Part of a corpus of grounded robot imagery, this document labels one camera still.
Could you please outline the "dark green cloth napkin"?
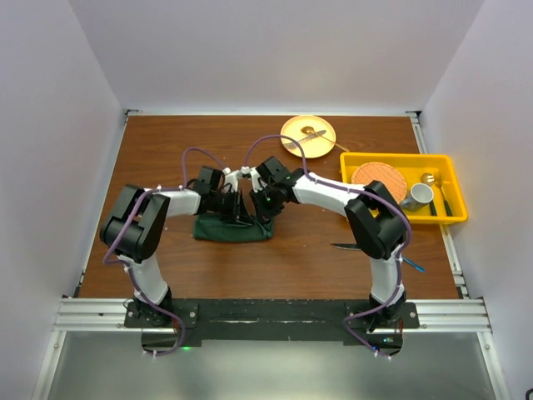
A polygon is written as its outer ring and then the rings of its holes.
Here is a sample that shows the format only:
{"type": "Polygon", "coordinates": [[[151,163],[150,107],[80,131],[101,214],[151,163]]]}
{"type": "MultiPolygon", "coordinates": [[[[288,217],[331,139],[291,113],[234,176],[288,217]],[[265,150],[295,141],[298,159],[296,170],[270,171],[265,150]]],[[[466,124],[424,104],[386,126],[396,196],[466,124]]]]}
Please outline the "dark green cloth napkin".
{"type": "Polygon", "coordinates": [[[259,221],[252,216],[250,222],[229,222],[216,213],[197,216],[192,229],[196,240],[215,243],[253,243],[272,239],[274,220],[259,221]]]}

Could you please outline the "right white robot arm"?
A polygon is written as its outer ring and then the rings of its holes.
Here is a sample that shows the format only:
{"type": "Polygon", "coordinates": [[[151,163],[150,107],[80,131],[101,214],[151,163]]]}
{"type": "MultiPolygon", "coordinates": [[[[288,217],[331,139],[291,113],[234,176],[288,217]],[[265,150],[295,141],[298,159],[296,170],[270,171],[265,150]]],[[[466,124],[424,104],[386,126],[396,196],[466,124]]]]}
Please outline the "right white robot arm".
{"type": "Polygon", "coordinates": [[[252,182],[257,213],[267,219],[278,215],[287,203],[317,206],[346,218],[356,245],[370,258],[372,278],[370,309],[352,317],[372,318],[383,328],[400,318],[406,302],[402,252],[412,230],[383,183],[373,181],[362,186],[336,182],[305,167],[291,172],[276,157],[257,167],[245,166],[241,172],[252,182]]]}

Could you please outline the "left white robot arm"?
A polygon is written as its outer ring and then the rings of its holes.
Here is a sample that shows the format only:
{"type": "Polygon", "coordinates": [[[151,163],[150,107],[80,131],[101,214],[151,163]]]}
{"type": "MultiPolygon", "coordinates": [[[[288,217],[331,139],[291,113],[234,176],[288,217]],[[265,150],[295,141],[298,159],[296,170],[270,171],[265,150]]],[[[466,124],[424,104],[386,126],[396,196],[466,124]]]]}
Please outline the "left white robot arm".
{"type": "Polygon", "coordinates": [[[111,256],[125,267],[135,282],[133,314],[154,327],[176,326],[172,293],[163,280],[155,252],[166,220],[193,216],[196,240],[236,243],[251,238],[255,221],[243,204],[239,170],[203,167],[184,186],[145,189],[126,185],[100,230],[111,256]]]}

